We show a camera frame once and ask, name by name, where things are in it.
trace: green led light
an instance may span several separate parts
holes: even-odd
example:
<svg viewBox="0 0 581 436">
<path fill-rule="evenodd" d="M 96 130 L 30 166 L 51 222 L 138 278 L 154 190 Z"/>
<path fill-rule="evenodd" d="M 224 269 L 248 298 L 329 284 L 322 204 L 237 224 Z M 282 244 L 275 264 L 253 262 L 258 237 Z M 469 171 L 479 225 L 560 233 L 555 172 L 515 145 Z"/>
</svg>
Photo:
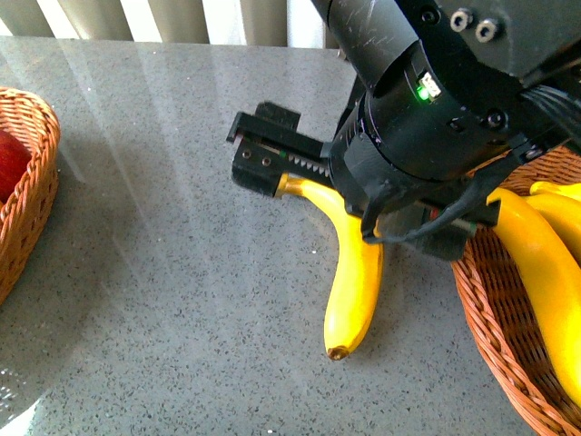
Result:
<svg viewBox="0 0 581 436">
<path fill-rule="evenodd" d="M 426 88 L 424 88 L 423 86 L 420 86 L 418 88 L 418 97 L 421 100 L 428 100 L 429 99 L 429 92 Z"/>
</svg>

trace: woven basket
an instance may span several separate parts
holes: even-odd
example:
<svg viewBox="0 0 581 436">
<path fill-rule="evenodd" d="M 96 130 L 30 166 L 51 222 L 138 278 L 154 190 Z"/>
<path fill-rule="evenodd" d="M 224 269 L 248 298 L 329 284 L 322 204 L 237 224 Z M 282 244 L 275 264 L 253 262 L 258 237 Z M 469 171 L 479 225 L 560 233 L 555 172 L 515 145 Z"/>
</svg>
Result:
<svg viewBox="0 0 581 436">
<path fill-rule="evenodd" d="M 503 187 L 527 195 L 536 181 L 581 182 L 581 158 L 558 148 L 514 171 Z M 478 231 L 452 269 L 478 350 L 517 412 L 539 434 L 581 435 L 581 409 L 556 380 L 517 267 L 500 240 L 489 229 Z"/>
<path fill-rule="evenodd" d="M 53 205 L 60 127 L 40 97 L 0 87 L 0 129 L 18 138 L 32 159 L 0 211 L 0 303 L 22 273 Z"/>
</svg>

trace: speckled stone countertop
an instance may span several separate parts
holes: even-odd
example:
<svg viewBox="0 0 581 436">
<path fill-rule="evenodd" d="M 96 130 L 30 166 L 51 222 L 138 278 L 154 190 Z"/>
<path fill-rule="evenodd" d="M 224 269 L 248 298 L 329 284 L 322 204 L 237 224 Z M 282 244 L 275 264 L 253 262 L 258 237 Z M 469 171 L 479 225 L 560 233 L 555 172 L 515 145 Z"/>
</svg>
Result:
<svg viewBox="0 0 581 436">
<path fill-rule="evenodd" d="M 231 182 L 237 111 L 272 100 L 327 140 L 353 77 L 333 51 L 0 39 L 0 84 L 63 130 L 53 213 L 0 306 L 0 434 L 532 433 L 448 264 L 388 247 L 368 336 L 331 362 L 334 229 Z"/>
</svg>

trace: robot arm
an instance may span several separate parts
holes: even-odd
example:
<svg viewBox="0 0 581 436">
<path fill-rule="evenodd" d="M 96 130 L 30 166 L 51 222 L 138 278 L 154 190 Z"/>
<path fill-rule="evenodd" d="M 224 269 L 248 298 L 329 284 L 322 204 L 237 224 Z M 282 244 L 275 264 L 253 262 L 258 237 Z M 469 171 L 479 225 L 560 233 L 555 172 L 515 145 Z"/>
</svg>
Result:
<svg viewBox="0 0 581 436">
<path fill-rule="evenodd" d="M 581 2 L 545 3 L 313 0 L 358 73 L 337 133 L 297 134 L 299 115 L 273 104 L 239 114 L 234 180 L 273 193 L 289 172 L 332 186 L 370 243 L 425 248 L 494 224 L 485 200 L 514 169 L 581 145 Z M 413 226 L 413 204 L 441 212 Z M 378 234 L 388 213 L 398 231 Z"/>
</svg>

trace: screw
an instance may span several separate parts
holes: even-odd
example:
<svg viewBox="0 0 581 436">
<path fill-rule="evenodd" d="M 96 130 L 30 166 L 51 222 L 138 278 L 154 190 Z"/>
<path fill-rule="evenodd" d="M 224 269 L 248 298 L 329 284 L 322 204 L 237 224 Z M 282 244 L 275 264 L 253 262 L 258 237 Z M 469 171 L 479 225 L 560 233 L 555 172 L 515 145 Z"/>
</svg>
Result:
<svg viewBox="0 0 581 436">
<path fill-rule="evenodd" d="M 487 124 L 491 129 L 499 129 L 505 125 L 505 115 L 497 109 L 493 109 L 488 113 Z"/>
<path fill-rule="evenodd" d="M 498 33 L 498 23 L 496 20 L 487 18 L 478 23 L 476 28 L 476 39 L 480 43 L 489 43 Z"/>
<path fill-rule="evenodd" d="M 527 158 L 528 161 L 532 161 L 533 159 L 540 156 L 542 153 L 543 153 L 542 150 L 533 147 L 525 153 L 525 157 Z"/>
<path fill-rule="evenodd" d="M 439 21 L 439 14 L 432 6 L 426 6 L 421 11 L 421 21 L 427 25 L 435 25 Z"/>
<path fill-rule="evenodd" d="M 473 18 L 474 17 L 469 10 L 461 7 L 452 14 L 452 17 L 450 18 L 450 27 L 454 32 L 462 32 L 472 24 Z"/>
</svg>

